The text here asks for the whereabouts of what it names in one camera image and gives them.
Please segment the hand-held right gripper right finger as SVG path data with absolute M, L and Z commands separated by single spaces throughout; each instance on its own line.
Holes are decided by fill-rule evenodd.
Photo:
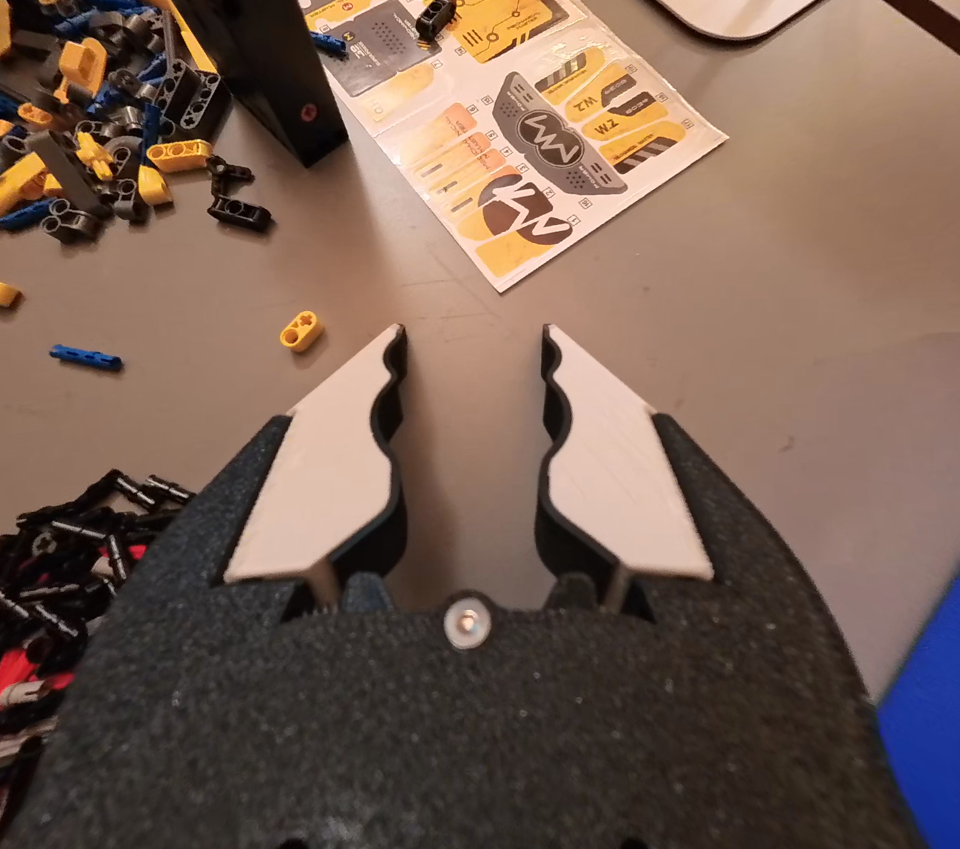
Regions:
M 541 336 L 543 426 L 536 550 L 557 578 L 588 578 L 604 608 L 639 608 L 641 580 L 714 581 L 657 413 L 555 324 Z

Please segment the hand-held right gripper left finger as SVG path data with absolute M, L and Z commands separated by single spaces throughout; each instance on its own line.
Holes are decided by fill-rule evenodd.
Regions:
M 384 577 L 398 564 L 407 515 L 390 442 L 403 420 L 407 345 L 406 328 L 390 325 L 281 418 L 224 584 L 293 580 L 333 608 L 352 576 Z

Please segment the small yellow connector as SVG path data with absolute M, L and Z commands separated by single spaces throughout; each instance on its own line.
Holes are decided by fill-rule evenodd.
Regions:
M 303 310 L 282 330 L 281 344 L 295 354 L 306 352 L 321 337 L 324 324 L 311 310 Z

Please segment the pile of black red pieces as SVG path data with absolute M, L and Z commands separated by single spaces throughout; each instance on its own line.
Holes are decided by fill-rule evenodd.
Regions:
M 195 498 L 157 474 L 111 469 L 2 535 L 2 814 L 29 783 L 66 690 L 120 589 Z

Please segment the blue plastic bin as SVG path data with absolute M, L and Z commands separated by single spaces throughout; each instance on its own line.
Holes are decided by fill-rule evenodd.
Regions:
M 959 846 L 959 578 L 930 615 L 878 708 L 894 776 L 926 844 Z

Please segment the pile of yellow blue pieces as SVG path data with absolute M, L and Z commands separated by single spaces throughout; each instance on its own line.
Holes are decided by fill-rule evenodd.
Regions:
M 210 187 L 231 106 L 172 0 L 2 0 L 2 233 L 146 225 L 173 206 L 168 177 Z

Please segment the black double-hole connector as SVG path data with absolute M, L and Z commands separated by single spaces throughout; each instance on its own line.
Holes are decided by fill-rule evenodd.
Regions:
M 265 207 L 224 195 L 214 198 L 206 212 L 218 223 L 257 234 L 267 233 L 274 224 Z

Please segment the yellow grey sticker sheet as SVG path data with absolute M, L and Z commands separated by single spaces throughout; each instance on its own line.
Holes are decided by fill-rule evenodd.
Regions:
M 508 290 L 727 141 L 580 0 L 298 0 L 334 92 Z

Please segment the black perforated block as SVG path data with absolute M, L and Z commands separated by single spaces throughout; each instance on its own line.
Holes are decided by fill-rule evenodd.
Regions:
M 348 140 L 298 0 L 172 0 L 238 102 L 306 168 Z

